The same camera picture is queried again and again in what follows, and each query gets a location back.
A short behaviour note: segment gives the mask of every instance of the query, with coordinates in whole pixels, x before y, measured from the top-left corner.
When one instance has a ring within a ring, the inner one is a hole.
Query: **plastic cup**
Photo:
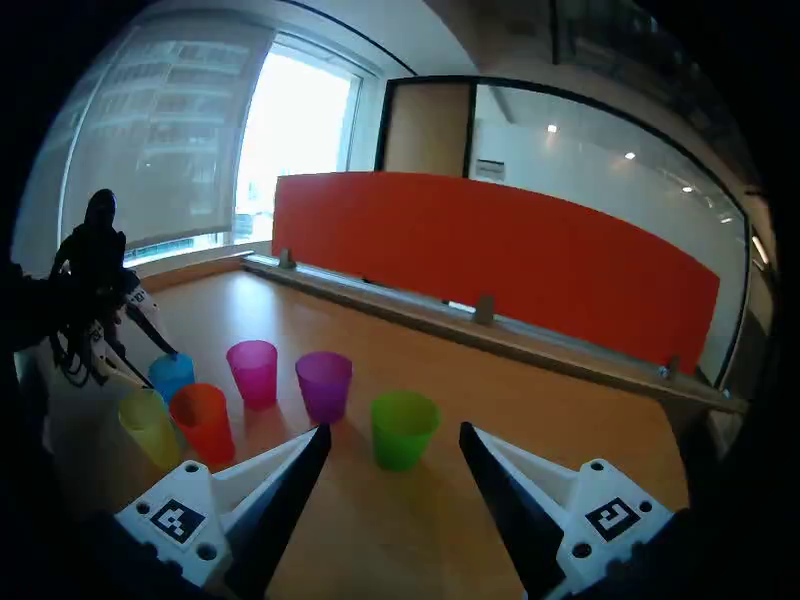
[[[389,392],[372,402],[372,448],[381,468],[405,471],[439,427],[439,408],[416,392]]]
[[[278,380],[278,350],[269,342],[240,342],[225,355],[244,405],[264,410],[275,404]]]
[[[294,367],[309,416],[318,423],[341,419],[353,378],[350,359],[335,352],[312,352]]]
[[[175,392],[185,385],[194,383],[194,363],[185,354],[177,354],[175,358],[165,354],[150,365],[147,377],[164,401],[169,404]]]
[[[125,396],[119,403],[119,422],[160,468],[169,471],[178,465],[178,440],[156,390],[141,389]]]
[[[221,390],[208,383],[187,385],[172,397],[169,412],[203,462],[222,464],[233,460],[236,448]]]

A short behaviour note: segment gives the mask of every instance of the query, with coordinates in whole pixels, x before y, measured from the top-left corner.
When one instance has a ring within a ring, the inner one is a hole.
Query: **metal bracket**
[[[661,377],[662,379],[666,379],[667,381],[674,381],[675,376],[678,373],[680,364],[681,364],[681,357],[678,356],[677,354],[672,356],[665,367],[658,368],[659,377]]]
[[[491,325],[494,322],[494,296],[482,294],[475,305],[472,321],[478,325]]]
[[[297,263],[292,259],[292,250],[284,248],[278,255],[278,267],[281,269],[296,269]]]

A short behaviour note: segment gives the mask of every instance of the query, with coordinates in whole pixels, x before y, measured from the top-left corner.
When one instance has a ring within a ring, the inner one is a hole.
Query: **orange cup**
[[[236,448],[221,390],[207,383],[187,385],[172,397],[169,413],[203,462],[223,464],[233,460]]]

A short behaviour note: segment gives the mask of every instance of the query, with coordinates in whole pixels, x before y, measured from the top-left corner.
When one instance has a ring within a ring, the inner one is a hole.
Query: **blue cup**
[[[165,354],[150,365],[147,377],[169,405],[178,390],[194,383],[194,363],[185,354],[178,354],[174,358]]]

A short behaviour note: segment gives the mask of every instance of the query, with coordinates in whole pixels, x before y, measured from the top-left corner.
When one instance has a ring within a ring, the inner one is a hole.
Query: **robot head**
[[[117,212],[117,198],[108,189],[99,190],[89,199],[83,222],[92,228],[111,229]]]

